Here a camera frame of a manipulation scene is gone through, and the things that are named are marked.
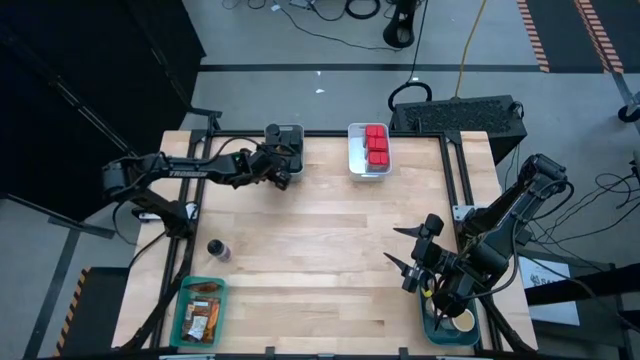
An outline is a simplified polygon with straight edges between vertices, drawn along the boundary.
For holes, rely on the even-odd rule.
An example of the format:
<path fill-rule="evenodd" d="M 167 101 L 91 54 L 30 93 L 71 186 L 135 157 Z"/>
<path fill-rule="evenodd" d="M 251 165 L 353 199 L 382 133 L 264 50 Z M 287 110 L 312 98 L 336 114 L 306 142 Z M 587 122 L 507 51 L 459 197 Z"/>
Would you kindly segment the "white printed sign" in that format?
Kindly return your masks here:
<path fill-rule="evenodd" d="M 568 277 L 569 266 L 546 260 L 529 260 L 519 257 L 521 278 L 525 289 L 562 281 Z M 529 313 L 533 320 L 562 325 L 579 326 L 579 314 L 575 301 L 548 305 L 530 305 Z"/>

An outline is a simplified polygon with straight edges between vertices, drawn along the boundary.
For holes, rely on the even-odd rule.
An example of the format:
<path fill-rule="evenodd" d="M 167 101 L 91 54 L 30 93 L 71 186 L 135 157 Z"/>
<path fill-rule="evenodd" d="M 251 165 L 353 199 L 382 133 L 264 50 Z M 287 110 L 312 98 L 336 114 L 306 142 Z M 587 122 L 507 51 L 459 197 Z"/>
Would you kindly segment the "black mat with hazard stripes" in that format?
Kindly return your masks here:
<path fill-rule="evenodd" d="M 54 350 L 55 357 L 109 353 L 129 270 L 89 267 L 81 270 Z"/>

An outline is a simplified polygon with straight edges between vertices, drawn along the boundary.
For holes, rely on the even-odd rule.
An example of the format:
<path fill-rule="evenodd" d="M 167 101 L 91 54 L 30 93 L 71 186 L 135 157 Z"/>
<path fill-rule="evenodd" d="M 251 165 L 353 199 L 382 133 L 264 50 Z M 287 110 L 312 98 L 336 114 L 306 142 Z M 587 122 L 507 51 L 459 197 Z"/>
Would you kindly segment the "black computer case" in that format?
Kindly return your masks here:
<path fill-rule="evenodd" d="M 520 102 L 510 95 L 499 95 L 397 104 L 390 126 L 414 133 L 485 132 L 498 164 L 527 136 L 523 118 Z"/>

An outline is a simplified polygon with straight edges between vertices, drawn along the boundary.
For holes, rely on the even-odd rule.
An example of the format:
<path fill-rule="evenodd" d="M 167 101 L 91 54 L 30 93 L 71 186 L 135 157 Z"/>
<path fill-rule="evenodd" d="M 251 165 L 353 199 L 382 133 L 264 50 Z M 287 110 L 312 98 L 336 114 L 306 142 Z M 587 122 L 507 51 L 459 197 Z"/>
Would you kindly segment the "black mat with orange stripes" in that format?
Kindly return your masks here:
<path fill-rule="evenodd" d="M 545 73 L 620 73 L 624 65 L 593 0 L 516 0 Z"/>

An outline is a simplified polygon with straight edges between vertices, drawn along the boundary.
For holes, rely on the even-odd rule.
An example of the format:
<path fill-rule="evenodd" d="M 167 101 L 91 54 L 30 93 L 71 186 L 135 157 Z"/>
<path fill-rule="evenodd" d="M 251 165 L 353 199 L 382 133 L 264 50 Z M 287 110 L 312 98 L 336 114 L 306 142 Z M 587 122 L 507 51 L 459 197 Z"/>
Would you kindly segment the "black metal beam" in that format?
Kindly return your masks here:
<path fill-rule="evenodd" d="M 528 304 L 535 306 L 632 292 L 640 292 L 640 279 L 601 273 L 528 288 L 525 295 Z"/>

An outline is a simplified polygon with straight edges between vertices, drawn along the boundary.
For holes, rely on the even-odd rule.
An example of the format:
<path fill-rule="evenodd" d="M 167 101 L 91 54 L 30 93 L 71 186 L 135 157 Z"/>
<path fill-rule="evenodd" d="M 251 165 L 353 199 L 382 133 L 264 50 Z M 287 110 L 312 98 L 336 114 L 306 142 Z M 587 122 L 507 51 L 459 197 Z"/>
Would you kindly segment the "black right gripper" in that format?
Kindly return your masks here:
<path fill-rule="evenodd" d="M 409 265 L 393 255 L 384 255 L 393 262 L 404 277 L 402 289 L 415 293 L 419 287 L 428 287 L 428 281 L 433 280 L 433 292 L 436 293 L 444 283 L 446 262 L 452 260 L 454 254 L 444 250 L 434 242 L 444 227 L 442 219 L 433 213 L 427 215 L 423 224 L 414 228 L 395 227 L 394 231 L 415 239 L 410 257 L 414 260 Z"/>

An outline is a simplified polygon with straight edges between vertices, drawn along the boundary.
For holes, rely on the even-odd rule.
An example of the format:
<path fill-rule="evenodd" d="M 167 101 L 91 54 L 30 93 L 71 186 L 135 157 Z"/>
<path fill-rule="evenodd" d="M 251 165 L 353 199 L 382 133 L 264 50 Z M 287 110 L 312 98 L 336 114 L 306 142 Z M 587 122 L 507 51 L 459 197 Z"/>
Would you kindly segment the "dark blue plastic bin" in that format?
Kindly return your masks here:
<path fill-rule="evenodd" d="M 436 326 L 437 316 L 431 318 L 424 310 L 424 304 L 427 298 L 423 295 L 423 290 L 418 291 L 418 299 L 422 316 L 423 332 L 430 342 L 444 346 L 474 346 L 479 341 L 480 332 L 476 319 L 476 308 L 473 304 L 469 305 L 467 309 L 471 310 L 475 316 L 475 327 L 471 332 L 460 332 L 453 327 L 451 318 L 447 316 L 444 316 L 439 326 Z"/>

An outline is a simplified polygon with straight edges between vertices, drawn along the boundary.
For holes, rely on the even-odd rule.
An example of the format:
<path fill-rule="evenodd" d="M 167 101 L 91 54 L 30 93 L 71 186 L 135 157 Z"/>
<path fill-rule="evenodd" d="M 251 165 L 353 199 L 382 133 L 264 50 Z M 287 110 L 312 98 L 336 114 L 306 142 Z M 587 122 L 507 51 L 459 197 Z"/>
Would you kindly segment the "black metal table frame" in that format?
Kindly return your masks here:
<path fill-rule="evenodd" d="M 392 172 L 354 182 L 342 130 L 307 130 L 300 181 L 239 189 L 206 183 L 191 271 L 228 289 L 220 353 L 457 355 L 424 335 L 420 306 L 384 252 L 408 260 L 413 227 L 430 213 L 450 223 L 448 185 L 435 138 L 396 137 Z M 231 250 L 220 262 L 213 239 Z"/>

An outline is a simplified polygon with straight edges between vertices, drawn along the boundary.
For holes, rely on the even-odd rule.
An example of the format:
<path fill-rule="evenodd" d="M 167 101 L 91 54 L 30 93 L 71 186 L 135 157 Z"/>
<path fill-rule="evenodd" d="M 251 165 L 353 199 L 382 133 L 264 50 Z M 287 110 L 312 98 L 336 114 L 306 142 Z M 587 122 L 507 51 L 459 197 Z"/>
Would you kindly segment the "black support pole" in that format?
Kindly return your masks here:
<path fill-rule="evenodd" d="M 56 164 L 97 177 L 109 161 L 145 154 L 62 78 L 54 77 L 47 84 L 62 107 L 49 131 L 56 141 Z"/>

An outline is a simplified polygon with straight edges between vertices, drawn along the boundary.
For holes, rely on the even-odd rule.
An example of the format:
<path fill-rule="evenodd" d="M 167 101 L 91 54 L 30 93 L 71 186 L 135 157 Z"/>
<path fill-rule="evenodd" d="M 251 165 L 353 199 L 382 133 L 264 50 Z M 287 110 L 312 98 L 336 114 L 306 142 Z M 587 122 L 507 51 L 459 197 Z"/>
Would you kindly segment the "orange spice pouch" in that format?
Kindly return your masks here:
<path fill-rule="evenodd" d="M 216 327 L 220 316 L 221 300 L 219 298 L 213 298 L 211 300 L 211 309 L 208 316 L 208 321 L 203 333 L 203 341 L 205 343 L 213 343 L 215 339 Z"/>

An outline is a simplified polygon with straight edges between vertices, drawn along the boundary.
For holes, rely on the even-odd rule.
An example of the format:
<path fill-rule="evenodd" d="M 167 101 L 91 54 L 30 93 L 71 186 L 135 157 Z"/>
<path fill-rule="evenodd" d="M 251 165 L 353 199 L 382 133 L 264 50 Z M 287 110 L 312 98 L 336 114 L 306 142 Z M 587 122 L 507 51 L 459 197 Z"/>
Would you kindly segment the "black partition screen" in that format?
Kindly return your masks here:
<path fill-rule="evenodd" d="M 0 193 L 76 221 L 103 208 L 104 165 L 91 177 L 55 163 L 47 81 L 148 154 L 182 123 L 204 55 L 183 0 L 0 0 Z"/>

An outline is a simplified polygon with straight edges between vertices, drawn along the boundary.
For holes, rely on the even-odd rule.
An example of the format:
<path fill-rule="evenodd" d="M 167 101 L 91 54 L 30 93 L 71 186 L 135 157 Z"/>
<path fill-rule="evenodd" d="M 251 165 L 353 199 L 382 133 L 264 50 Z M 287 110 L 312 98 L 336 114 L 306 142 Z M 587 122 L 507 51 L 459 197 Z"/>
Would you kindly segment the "grey-blue plastic bin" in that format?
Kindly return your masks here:
<path fill-rule="evenodd" d="M 268 145 L 272 145 L 275 147 L 275 149 L 281 153 L 284 158 L 285 158 L 285 165 L 287 166 L 287 171 L 290 173 L 291 175 L 291 181 L 292 182 L 298 182 L 301 180 L 302 178 L 302 174 L 303 174 L 303 170 L 304 170 L 304 165 L 303 165 L 303 169 L 301 172 L 299 173 L 291 173 L 289 170 L 289 163 L 290 160 L 294 157 L 294 156 L 300 156 L 305 164 L 304 161 L 304 140 L 303 140 L 303 147 L 300 151 L 296 151 L 294 148 L 292 148 L 290 146 L 290 135 L 291 135 L 291 130 L 294 126 L 300 126 L 303 128 L 302 125 L 300 124 L 278 124 L 280 126 L 280 139 L 277 143 L 275 142 L 266 142 Z"/>

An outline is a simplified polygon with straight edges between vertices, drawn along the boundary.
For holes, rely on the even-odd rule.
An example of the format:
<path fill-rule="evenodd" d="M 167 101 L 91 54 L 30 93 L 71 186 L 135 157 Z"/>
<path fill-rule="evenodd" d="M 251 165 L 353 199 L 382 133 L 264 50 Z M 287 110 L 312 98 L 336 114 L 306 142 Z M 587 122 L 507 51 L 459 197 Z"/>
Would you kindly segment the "purple-labelled spice jar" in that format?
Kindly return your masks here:
<path fill-rule="evenodd" d="M 231 260 L 230 248 L 218 239 L 208 242 L 207 251 L 220 262 L 229 262 Z"/>

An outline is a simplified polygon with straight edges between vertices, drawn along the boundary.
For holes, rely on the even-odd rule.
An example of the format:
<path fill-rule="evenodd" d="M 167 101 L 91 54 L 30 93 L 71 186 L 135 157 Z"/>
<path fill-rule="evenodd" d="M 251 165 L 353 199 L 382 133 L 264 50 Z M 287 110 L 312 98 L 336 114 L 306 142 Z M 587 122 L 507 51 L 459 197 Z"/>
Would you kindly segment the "white plastic bin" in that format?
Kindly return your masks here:
<path fill-rule="evenodd" d="M 382 170 L 369 170 L 366 150 L 366 127 L 381 126 L 389 140 L 389 129 L 383 123 L 352 123 L 348 126 L 348 165 L 350 179 L 354 182 L 381 182 L 392 172 L 391 150 L 387 151 L 388 165 Z"/>

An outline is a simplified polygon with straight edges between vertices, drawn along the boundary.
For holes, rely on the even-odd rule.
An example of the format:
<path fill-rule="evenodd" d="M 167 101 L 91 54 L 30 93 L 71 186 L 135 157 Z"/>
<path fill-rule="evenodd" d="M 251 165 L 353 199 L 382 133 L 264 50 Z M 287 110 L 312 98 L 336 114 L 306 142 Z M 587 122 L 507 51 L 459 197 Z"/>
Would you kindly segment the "black stand base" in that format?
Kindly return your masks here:
<path fill-rule="evenodd" d="M 395 10 L 383 31 L 383 39 L 390 47 L 404 49 L 414 43 L 417 3 L 418 0 L 395 0 Z"/>

